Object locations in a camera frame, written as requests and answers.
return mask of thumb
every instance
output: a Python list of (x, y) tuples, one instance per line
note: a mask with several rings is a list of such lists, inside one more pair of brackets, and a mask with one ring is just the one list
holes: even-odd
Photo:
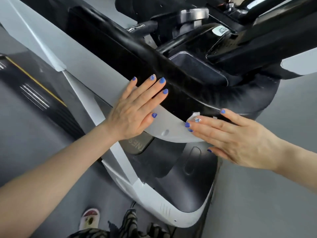
[(149, 127), (153, 123), (156, 116), (157, 113), (149, 113), (147, 116), (145, 116), (140, 124), (140, 127), (138, 128), (138, 133), (143, 132), (147, 127)]
[(211, 151), (212, 153), (214, 153), (216, 156), (219, 156), (225, 160), (229, 160), (232, 162), (232, 159), (230, 159), (230, 157), (224, 152), (222, 151), (220, 148), (217, 147), (209, 147), (208, 151)]

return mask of glittery fingernail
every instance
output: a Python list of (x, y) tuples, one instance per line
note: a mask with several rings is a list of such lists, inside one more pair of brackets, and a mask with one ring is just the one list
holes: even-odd
[(160, 82), (160, 83), (165, 83), (165, 78), (161, 78), (161, 79), (159, 80), (159, 82)]

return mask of forearm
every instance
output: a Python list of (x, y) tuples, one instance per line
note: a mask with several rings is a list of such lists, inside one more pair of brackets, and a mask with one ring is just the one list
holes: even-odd
[(284, 154), (276, 173), (317, 191), (317, 154), (283, 142)]
[(44, 164), (0, 188), (0, 236), (29, 237), (82, 174), (116, 141), (93, 129)]

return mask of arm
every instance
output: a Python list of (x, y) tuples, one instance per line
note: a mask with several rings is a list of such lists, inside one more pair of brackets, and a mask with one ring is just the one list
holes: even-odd
[(278, 138), (254, 120), (228, 109), (221, 114), (233, 124), (198, 116), (200, 122), (188, 121), (193, 134), (213, 145), (209, 151), (232, 163), (272, 170), (317, 191), (317, 154)]
[(29, 237), (100, 156), (117, 141), (140, 134), (153, 122), (156, 115), (151, 111), (167, 96), (167, 91), (157, 94), (165, 80), (155, 81), (152, 76), (134, 89), (134, 78), (104, 122), (0, 188), (0, 237)]

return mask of finger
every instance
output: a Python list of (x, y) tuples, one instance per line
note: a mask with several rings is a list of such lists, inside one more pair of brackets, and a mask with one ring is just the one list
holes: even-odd
[(236, 114), (232, 112), (229, 109), (223, 108), (220, 113), (226, 117), (227, 119), (231, 120), (233, 123), (239, 125), (239, 126), (249, 126), (253, 120), (247, 119), (245, 117), (240, 116), (239, 114)]
[(225, 160), (229, 160), (230, 162), (234, 163), (235, 162), (224, 152), (222, 151), (220, 148), (217, 147), (209, 147), (208, 151), (211, 151), (212, 153), (214, 153), (216, 156), (221, 157)]
[(136, 100), (134, 100), (135, 107), (141, 108), (146, 102), (148, 102), (154, 95), (156, 95), (164, 85), (166, 84), (165, 78), (160, 78), (152, 87), (142, 93)]
[(137, 84), (137, 78), (133, 77), (133, 79), (131, 79), (131, 81), (129, 82), (127, 88), (125, 89), (125, 91), (123, 92), (121, 99), (126, 99), (127, 97), (129, 97), (129, 95), (131, 94), (133, 88), (135, 87), (135, 85)]
[(129, 100), (133, 102), (137, 99), (138, 96), (140, 96), (142, 93), (144, 93), (148, 88), (150, 88), (153, 84), (155, 84), (156, 76), (153, 74), (151, 77), (149, 77), (147, 80), (144, 81), (143, 84), (140, 85), (137, 89), (135, 89), (129, 96)]
[(187, 122), (185, 124), (185, 127), (189, 128), (190, 130), (193, 130), (193, 132), (201, 133), (204, 136), (207, 136), (212, 139), (216, 139), (225, 143), (228, 143), (230, 141), (229, 137), (230, 134), (226, 133), (222, 130), (210, 127), (205, 124), (195, 123), (195, 122)]
[(138, 128), (138, 133), (142, 133), (147, 127), (149, 127), (154, 119), (156, 118), (157, 113), (149, 113), (145, 118), (142, 120), (140, 127)]
[(204, 136), (201, 133), (193, 132), (193, 135), (195, 135), (196, 137), (201, 138), (202, 140), (206, 141), (207, 143), (212, 144), (213, 146), (216, 146), (216, 147), (219, 147), (219, 148), (223, 147), (224, 144), (225, 144), (224, 142), (221, 142), (219, 140), (212, 139), (210, 137)]
[[(230, 124), (224, 120), (220, 120), (220, 119), (214, 119), (214, 118), (210, 118), (210, 117), (206, 117), (206, 116), (197, 116), (196, 119), (198, 119), (198, 122), (200, 124), (205, 124), (207, 126), (222, 130), (224, 132), (227, 133), (234, 133), (237, 126), (234, 124)], [(196, 121), (188, 121), (188, 123), (192, 124), (192, 123), (196, 123)]]
[(156, 95), (153, 99), (150, 99), (146, 104), (144, 104), (139, 111), (146, 115), (151, 112), (154, 108), (156, 108), (164, 99), (166, 99), (168, 95), (168, 89), (164, 89), (158, 95)]

